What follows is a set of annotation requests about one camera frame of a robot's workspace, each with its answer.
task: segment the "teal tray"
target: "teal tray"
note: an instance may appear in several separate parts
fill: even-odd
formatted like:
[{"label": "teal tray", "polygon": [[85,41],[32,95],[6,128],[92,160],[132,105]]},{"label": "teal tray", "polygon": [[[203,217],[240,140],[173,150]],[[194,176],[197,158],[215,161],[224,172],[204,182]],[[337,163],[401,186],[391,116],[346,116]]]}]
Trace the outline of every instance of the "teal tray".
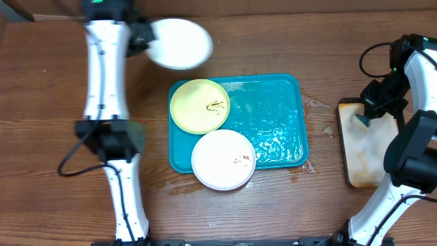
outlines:
[{"label": "teal tray", "polygon": [[[231,111],[221,129],[243,134],[252,143],[256,169],[298,167],[309,156],[304,111],[297,80],[288,74],[209,78],[229,94]],[[178,81],[170,88],[169,105]],[[184,132],[169,109],[169,161],[177,172],[193,173],[191,153],[203,135]]]}]

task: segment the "black cable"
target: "black cable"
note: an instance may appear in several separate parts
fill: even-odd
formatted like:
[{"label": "black cable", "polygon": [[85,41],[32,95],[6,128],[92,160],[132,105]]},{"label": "black cable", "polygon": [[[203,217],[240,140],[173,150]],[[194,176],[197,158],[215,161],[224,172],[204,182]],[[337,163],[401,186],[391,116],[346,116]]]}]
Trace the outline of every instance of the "black cable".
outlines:
[{"label": "black cable", "polygon": [[368,72],[366,72],[366,70],[364,70],[364,68],[363,68],[363,58],[369,51],[373,50],[374,48],[378,48],[381,46],[392,46],[392,45],[400,45],[400,46],[412,49],[413,51],[417,51],[418,53],[423,55],[426,59],[428,59],[428,61],[431,62],[431,64],[434,65],[434,67],[437,69],[437,62],[434,61],[434,59],[432,59],[427,53],[425,53],[421,49],[414,47],[414,46],[411,46],[411,45],[408,45],[408,44],[401,44],[401,43],[396,43],[396,42],[383,42],[383,43],[372,45],[371,47],[367,48],[367,50],[365,50],[363,52],[363,54],[361,54],[361,57],[360,57],[361,72],[363,72],[363,74],[366,74],[368,77],[375,78],[375,79],[387,77],[388,74],[373,75],[373,74],[369,74]]},{"label": "black cable", "polygon": [[418,199],[422,199],[422,200],[425,200],[425,201],[428,201],[428,202],[435,202],[435,203],[437,203],[437,199],[430,198],[430,197],[425,197],[425,196],[422,196],[422,195],[406,195],[406,196],[404,196],[402,199],[400,199],[396,203],[396,205],[384,217],[384,219],[381,221],[381,223],[375,229],[375,232],[371,235],[371,238],[370,238],[369,242],[366,244],[366,246],[370,246],[373,243],[373,240],[375,240],[375,237],[380,233],[380,230],[381,230],[382,226],[384,226],[384,224],[390,219],[391,215],[393,215],[393,213],[395,213],[395,211],[399,208],[399,206],[401,206],[401,204],[403,204],[406,200],[408,200],[410,198],[418,198]]},{"label": "black cable", "polygon": [[[62,12],[66,13],[67,15],[70,15],[70,16],[73,16],[73,17],[77,18],[77,16],[74,13],[72,13],[68,7],[65,6],[64,2],[62,2],[60,0],[54,0],[53,2],[55,3],[55,5]],[[120,189],[120,198],[121,198],[123,219],[126,222],[126,227],[127,227],[128,231],[129,231],[130,239],[131,239],[132,243],[134,245],[136,245],[137,243],[136,243],[134,234],[132,232],[132,228],[130,227],[129,220],[128,220],[128,214],[126,213],[126,207],[125,207],[125,204],[124,204],[124,194],[123,194],[122,178],[120,177],[120,174],[119,174],[119,171],[117,170],[117,168],[115,168],[113,165],[109,165],[107,163],[104,163],[104,164],[88,167],[88,168],[85,168],[85,169],[83,169],[81,171],[70,173],[70,174],[66,174],[66,173],[62,172],[62,168],[67,163],[67,161],[70,160],[70,158],[73,156],[73,154],[88,140],[88,138],[99,127],[99,125],[101,123],[100,117],[102,115],[102,110],[104,109],[104,86],[105,86],[105,84],[104,84],[104,80],[105,80],[105,64],[104,64],[104,60],[103,60],[104,51],[102,49],[100,40],[94,35],[94,33],[92,33],[90,30],[85,28],[82,25],[81,22],[78,22],[77,20],[74,20],[74,21],[77,22],[77,23],[80,23],[81,27],[84,28],[84,30],[87,33],[87,35],[89,35],[94,40],[94,42],[96,43],[97,52],[98,52],[98,58],[99,58],[99,64],[100,64],[100,98],[99,98],[99,105],[98,105],[98,113],[97,113],[97,117],[95,119],[94,125],[79,140],[79,142],[76,143],[76,145],[74,145],[73,148],[70,151],[68,151],[67,155],[65,155],[65,157],[62,159],[62,161],[59,163],[59,166],[57,168],[57,173],[60,176],[63,176],[63,177],[73,177],[73,176],[78,176],[78,175],[81,175],[81,174],[85,174],[87,172],[94,171],[96,169],[100,169],[100,168],[104,168],[104,167],[112,169],[115,172],[115,175],[117,176],[117,179],[118,179],[118,186],[119,186],[119,189]]]}]

